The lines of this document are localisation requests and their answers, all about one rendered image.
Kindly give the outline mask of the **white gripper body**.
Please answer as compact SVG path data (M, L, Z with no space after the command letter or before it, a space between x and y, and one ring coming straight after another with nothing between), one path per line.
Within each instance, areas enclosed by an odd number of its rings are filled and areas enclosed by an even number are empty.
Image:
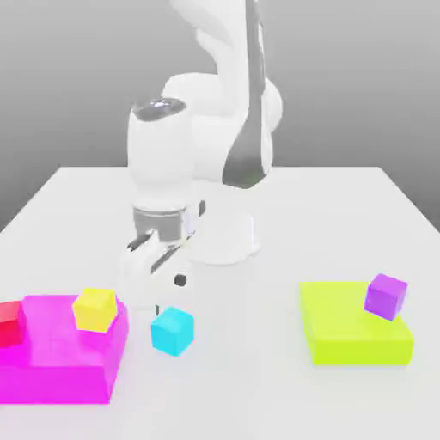
M156 230L131 241L120 260L118 298L130 310L192 310L193 267L186 246L161 242Z

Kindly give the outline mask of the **small yellow cube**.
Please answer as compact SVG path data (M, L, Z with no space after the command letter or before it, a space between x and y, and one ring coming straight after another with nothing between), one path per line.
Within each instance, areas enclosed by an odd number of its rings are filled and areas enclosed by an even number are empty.
M107 333L117 316L114 290L85 288L72 304L76 328L93 333Z

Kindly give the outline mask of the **small cyan cube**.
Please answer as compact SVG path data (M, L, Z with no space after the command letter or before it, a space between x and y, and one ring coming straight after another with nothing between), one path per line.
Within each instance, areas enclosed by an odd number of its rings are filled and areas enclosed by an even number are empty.
M177 358L194 340L194 317L169 307L151 322L150 330L152 346Z

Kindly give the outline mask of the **small red cube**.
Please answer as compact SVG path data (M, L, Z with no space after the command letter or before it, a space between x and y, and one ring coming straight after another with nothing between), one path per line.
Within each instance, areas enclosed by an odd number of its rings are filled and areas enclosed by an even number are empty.
M19 345L26 332L21 301L0 302L0 348Z

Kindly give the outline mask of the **small purple cube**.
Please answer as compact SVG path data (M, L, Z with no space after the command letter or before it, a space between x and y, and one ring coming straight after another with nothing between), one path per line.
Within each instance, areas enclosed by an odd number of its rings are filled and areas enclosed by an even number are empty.
M406 297L407 282L377 274L369 283L364 309L388 321L393 321L402 309Z

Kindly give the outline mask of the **large magenta box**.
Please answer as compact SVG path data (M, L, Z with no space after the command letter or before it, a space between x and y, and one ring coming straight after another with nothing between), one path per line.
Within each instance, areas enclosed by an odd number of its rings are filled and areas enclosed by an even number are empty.
M0 404L107 404L129 333L126 306L106 333L80 331L75 296L31 295L23 342L0 348Z

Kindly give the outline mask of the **large lime box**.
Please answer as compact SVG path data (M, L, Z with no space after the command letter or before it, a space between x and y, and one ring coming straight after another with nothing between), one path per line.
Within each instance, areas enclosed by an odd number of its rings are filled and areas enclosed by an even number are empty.
M298 284L298 303L314 365L410 364L414 337L398 315L387 321L364 309L367 284L314 281Z

